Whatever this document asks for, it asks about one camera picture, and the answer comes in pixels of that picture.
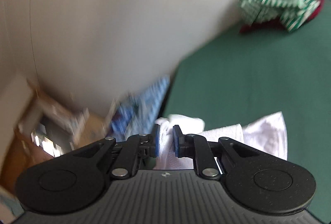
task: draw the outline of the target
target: metal screw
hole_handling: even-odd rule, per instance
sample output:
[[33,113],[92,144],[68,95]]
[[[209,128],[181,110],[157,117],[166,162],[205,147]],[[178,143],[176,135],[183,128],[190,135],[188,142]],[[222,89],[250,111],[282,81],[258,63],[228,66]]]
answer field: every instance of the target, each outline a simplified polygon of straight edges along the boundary
[[202,171],[202,173],[207,177],[214,177],[218,175],[218,171],[214,168],[206,168]]
[[127,169],[124,168],[116,168],[112,171],[114,176],[126,176],[128,174]]

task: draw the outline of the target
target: green tablecloth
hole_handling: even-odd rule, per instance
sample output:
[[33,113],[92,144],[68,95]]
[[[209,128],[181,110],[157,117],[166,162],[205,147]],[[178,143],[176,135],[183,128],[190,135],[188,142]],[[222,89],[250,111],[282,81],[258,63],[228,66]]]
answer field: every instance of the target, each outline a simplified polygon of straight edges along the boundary
[[331,0],[311,22],[289,34],[237,25],[179,66],[164,111],[199,117],[205,130],[282,111],[288,160],[317,182],[309,208],[331,221]]

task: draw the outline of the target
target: maroon fabric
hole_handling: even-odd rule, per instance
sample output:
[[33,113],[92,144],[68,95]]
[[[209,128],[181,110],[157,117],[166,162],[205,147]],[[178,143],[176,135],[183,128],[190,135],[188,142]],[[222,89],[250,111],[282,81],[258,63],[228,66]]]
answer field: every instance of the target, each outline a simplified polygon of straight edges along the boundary
[[[303,23],[307,23],[310,20],[314,19],[318,13],[322,10],[324,5],[324,0],[321,0],[319,6],[314,10],[314,12],[308,17],[308,19]],[[270,21],[265,21],[263,23],[252,23],[252,25],[243,25],[239,31],[239,33],[244,34],[244,33],[249,33],[257,29],[263,29],[263,28],[274,28],[274,29],[283,29],[286,30],[285,26],[282,25],[282,23],[279,21],[279,18],[270,20]]]

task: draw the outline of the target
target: white cloth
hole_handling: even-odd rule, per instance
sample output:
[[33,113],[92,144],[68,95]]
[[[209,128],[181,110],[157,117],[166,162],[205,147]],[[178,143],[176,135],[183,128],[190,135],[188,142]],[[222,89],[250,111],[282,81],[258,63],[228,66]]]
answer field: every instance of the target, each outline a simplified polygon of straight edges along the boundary
[[287,160],[287,132],[282,112],[243,127],[243,133],[246,145]]
[[276,157],[287,159],[287,133],[282,112],[263,117],[242,128],[240,124],[205,131],[205,123],[199,118],[170,115],[169,119],[155,121],[160,125],[159,156],[156,170],[193,169],[190,158],[177,158],[173,147],[173,126],[179,125],[183,134],[199,134],[207,141],[217,142],[222,136],[230,137]]

